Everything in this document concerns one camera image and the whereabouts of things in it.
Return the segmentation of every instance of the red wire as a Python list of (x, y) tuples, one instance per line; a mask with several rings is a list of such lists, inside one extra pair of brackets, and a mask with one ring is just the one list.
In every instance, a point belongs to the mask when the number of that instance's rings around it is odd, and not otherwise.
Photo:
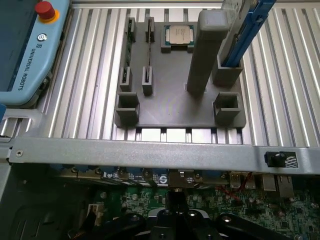
[(249, 172), (247, 174), (247, 176), (245, 177), (241, 186), (238, 189), (236, 189), (235, 191), (228, 191), (223, 186), (217, 186), (216, 189), (220, 190), (221, 192), (225, 193), (226, 195), (234, 198), (235, 200), (240, 201), (240, 198), (238, 196), (234, 195), (234, 193), (242, 191), (246, 187), (246, 183), (249, 180), (249, 178), (251, 178), (251, 176), (252, 176), (252, 172)]

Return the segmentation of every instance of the gray 3d-printed tray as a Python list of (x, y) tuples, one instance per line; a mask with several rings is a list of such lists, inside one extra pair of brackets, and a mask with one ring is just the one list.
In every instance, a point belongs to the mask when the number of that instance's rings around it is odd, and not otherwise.
[(148, 62), (148, 43), (146, 42), (146, 22), (136, 23), (136, 36), (131, 47), (130, 68), (132, 89), (136, 92), (139, 106), (137, 127), (219, 127), (215, 123), (213, 102), (219, 92), (239, 93), (241, 111), (227, 127), (242, 128), (246, 125), (246, 116), (241, 98), (240, 81), (233, 87), (217, 87), (209, 79), (206, 90), (201, 97), (193, 97), (187, 92), (187, 80), (192, 53), (185, 50), (172, 50), (161, 53), (162, 28), (167, 25), (194, 25), (197, 22), (155, 22), (154, 42), (151, 43), (150, 66), (152, 67), (153, 93), (143, 93), (143, 67)]

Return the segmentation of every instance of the motherboard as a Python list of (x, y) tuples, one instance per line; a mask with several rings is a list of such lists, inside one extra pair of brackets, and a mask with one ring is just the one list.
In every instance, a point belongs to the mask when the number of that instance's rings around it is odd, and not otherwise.
[[(147, 218), (150, 210), (165, 208), (167, 192), (165, 188), (108, 188), (97, 192), (95, 203), (104, 204), (103, 221), (127, 213)], [(291, 198), (248, 189), (236, 197), (216, 188), (188, 189), (185, 194), (190, 209), (203, 210), (212, 220), (231, 213), (292, 239), (320, 240), (319, 205), (307, 190), (295, 190)]]

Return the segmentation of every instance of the electronic component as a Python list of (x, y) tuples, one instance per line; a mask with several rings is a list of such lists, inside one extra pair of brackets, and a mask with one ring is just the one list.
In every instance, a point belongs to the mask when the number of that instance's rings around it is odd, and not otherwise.
[(264, 191), (275, 192), (277, 190), (274, 175), (262, 175), (262, 183), (263, 183), (263, 190)]
[(94, 225), (100, 226), (102, 222), (102, 216), (104, 215), (104, 210), (105, 210), (105, 206), (102, 203), (89, 204), (86, 215), (88, 216), (90, 211), (93, 212), (96, 215)]
[(252, 174), (246, 177), (246, 182), (244, 187), (246, 189), (256, 189), (255, 177)]
[(245, 209), (245, 214), (246, 215), (260, 215), (260, 214), (265, 214), (266, 211), (264, 209), (259, 209), (259, 208), (246, 208)]
[(284, 228), (284, 229), (287, 229), (287, 228), (289, 228), (289, 223), (287, 223), (286, 221), (282, 221), (281, 222), (281, 227)]
[(169, 25), (164, 28), (166, 45), (194, 44), (194, 27), (192, 25)]
[(138, 194), (132, 194), (131, 198), (132, 198), (132, 200), (137, 201), (138, 200)]
[(232, 189), (238, 189), (241, 186), (241, 178), (239, 173), (230, 173), (230, 186)]
[(282, 198), (295, 197), (291, 176), (277, 176), (277, 189)]
[(301, 207), (296, 207), (296, 208), (295, 208), (295, 211), (296, 211), (297, 214), (302, 214), (302, 213), (303, 213)]

